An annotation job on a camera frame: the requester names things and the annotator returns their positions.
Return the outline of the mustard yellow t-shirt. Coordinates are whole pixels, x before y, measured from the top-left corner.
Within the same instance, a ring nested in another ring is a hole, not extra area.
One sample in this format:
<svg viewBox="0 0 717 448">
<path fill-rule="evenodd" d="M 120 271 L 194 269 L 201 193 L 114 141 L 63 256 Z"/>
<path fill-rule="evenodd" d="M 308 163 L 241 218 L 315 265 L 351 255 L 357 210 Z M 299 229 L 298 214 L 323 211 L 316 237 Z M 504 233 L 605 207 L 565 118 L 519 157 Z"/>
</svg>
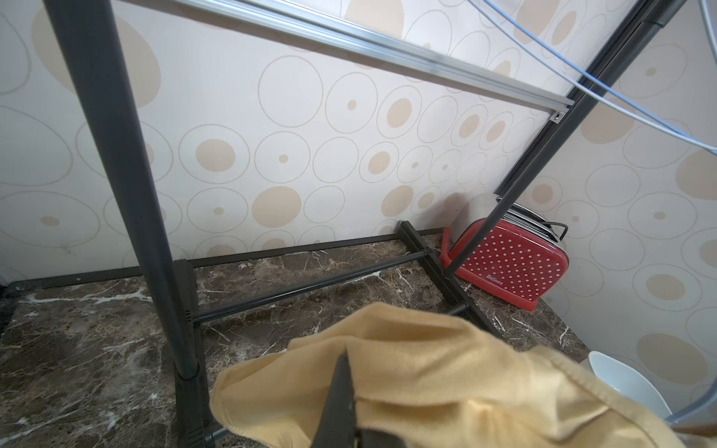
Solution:
<svg viewBox="0 0 717 448">
<path fill-rule="evenodd" d="M 471 323 L 377 302 L 283 352 L 223 370 L 211 412 L 271 447 L 307 447 L 338 358 L 357 424 L 410 447 L 713 447 L 713 426 L 672 429 L 560 352 L 519 352 Z"/>
</svg>

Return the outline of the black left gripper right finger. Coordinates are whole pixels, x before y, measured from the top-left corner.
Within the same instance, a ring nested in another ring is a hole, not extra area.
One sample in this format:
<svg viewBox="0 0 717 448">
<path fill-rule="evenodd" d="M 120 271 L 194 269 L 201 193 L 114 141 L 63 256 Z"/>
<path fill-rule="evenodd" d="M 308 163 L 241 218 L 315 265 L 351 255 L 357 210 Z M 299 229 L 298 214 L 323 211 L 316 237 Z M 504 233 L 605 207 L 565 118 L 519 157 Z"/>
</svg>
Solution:
<svg viewBox="0 0 717 448">
<path fill-rule="evenodd" d="M 405 448 L 404 440 L 379 430 L 361 429 L 358 432 L 358 447 L 360 448 Z"/>
</svg>

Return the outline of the pale blue wire hanger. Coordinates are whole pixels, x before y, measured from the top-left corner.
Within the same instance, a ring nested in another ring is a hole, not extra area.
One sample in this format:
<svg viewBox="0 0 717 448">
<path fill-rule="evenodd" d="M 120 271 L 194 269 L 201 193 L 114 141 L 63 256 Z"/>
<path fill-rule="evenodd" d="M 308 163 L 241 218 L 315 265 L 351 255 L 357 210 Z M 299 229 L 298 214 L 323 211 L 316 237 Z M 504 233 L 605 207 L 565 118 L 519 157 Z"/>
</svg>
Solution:
<svg viewBox="0 0 717 448">
<path fill-rule="evenodd" d="M 699 399 L 666 419 L 676 432 L 689 435 L 716 436 L 716 383 Z"/>
</svg>

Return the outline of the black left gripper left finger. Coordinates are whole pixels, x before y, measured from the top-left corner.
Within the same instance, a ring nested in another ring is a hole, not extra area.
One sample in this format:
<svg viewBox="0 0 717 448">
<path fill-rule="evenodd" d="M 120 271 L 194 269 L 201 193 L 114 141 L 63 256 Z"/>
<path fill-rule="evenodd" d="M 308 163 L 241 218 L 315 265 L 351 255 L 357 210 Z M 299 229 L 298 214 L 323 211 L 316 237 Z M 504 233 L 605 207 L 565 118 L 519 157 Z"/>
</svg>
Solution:
<svg viewBox="0 0 717 448">
<path fill-rule="evenodd" d="M 313 448 L 347 448 L 356 445 L 354 386 L 347 354 L 337 359 Z"/>
</svg>

